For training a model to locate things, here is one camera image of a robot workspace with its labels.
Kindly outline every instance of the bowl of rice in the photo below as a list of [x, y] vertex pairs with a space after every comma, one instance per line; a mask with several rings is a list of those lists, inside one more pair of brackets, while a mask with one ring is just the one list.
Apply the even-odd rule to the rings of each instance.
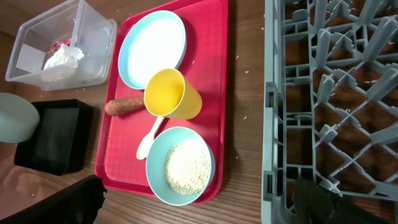
[[161, 201], [174, 206], [187, 205], [210, 184], [215, 159], [198, 133], [173, 127], [155, 138], [147, 156], [146, 172], [150, 188]]

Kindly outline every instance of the black container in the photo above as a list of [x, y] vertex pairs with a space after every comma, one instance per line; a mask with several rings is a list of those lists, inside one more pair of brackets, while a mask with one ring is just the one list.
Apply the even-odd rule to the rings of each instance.
[[83, 168], [93, 108], [79, 100], [34, 102], [40, 122], [17, 146], [15, 165], [62, 175]]

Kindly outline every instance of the yellow cup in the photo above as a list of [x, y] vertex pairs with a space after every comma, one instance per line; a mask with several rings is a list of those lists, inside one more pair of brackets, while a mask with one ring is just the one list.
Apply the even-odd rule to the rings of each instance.
[[182, 74], [173, 68], [156, 73], [149, 81], [144, 102], [155, 116], [192, 119], [201, 109], [201, 97]]

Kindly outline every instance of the plate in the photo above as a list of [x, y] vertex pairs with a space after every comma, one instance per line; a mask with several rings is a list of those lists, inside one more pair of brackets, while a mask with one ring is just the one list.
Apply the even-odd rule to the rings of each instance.
[[185, 28], [174, 12], [156, 11], [143, 17], [124, 39], [118, 67], [123, 82], [143, 90], [165, 68], [180, 66], [187, 47]]

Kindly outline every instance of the light blue plate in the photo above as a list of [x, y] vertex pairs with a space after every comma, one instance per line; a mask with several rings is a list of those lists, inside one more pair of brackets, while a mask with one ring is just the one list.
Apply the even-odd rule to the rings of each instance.
[[187, 46], [184, 24], [170, 11], [146, 15], [124, 39], [118, 60], [120, 77], [143, 90], [150, 78], [165, 68], [180, 66]]
[[216, 170], [213, 151], [207, 145], [205, 140], [203, 140], [203, 138], [192, 129], [174, 127], [160, 133], [149, 150], [146, 162], [146, 172], [148, 183], [152, 191], [159, 199], [161, 199], [161, 201], [169, 205], [187, 205], [194, 202], [205, 191], [205, 189], [203, 189], [193, 195], [182, 195], [171, 189], [166, 181], [165, 162], [167, 153], [174, 145], [187, 139], [196, 139], [200, 144], [203, 144], [204, 148], [208, 149], [209, 157], [211, 159], [211, 174], [208, 184], [210, 184], [213, 179]]

